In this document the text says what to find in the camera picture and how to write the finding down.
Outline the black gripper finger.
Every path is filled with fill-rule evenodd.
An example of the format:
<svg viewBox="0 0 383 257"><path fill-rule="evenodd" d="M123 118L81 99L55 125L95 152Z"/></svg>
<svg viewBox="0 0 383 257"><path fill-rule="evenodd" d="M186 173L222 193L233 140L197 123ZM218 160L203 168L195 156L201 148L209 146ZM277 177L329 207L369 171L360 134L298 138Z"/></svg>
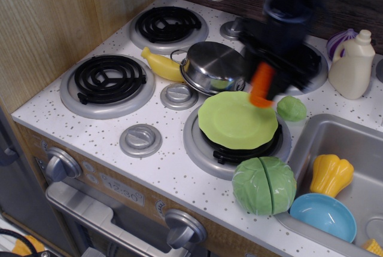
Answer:
<svg viewBox="0 0 383 257"><path fill-rule="evenodd" d="M251 80L260 63L260 57L250 51L246 46L243 46L241 56L241 71L245 81L242 91L249 91L251 88Z"/></svg>
<svg viewBox="0 0 383 257"><path fill-rule="evenodd" d="M291 69L288 67L275 68L267 66L266 100L273 101L275 96L284 93L292 81Z"/></svg>

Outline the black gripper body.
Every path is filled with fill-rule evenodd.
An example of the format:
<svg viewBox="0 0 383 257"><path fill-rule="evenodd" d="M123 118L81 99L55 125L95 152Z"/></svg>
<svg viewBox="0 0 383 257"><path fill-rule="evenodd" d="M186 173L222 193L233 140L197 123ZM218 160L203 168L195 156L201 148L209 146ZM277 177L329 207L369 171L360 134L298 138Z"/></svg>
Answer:
<svg viewBox="0 0 383 257"><path fill-rule="evenodd" d="M243 18L239 40L260 57L260 62L266 62L275 68L290 68L293 75L291 85L303 90L314 70L302 69L289 61L288 56L305 43L311 21L311 11L295 17L269 13L265 22Z"/></svg>

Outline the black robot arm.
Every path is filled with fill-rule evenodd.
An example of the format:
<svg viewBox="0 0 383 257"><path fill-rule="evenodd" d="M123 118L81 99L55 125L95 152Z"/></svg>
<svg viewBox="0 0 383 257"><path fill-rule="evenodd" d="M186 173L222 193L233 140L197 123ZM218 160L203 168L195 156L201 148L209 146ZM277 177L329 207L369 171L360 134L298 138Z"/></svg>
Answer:
<svg viewBox="0 0 383 257"><path fill-rule="evenodd" d="M382 51L382 0L265 0L265 22L242 18L251 84L250 102L268 108L289 87L305 90L320 71L321 59L305 40L307 34L329 38L348 26L370 30L369 44Z"/></svg>

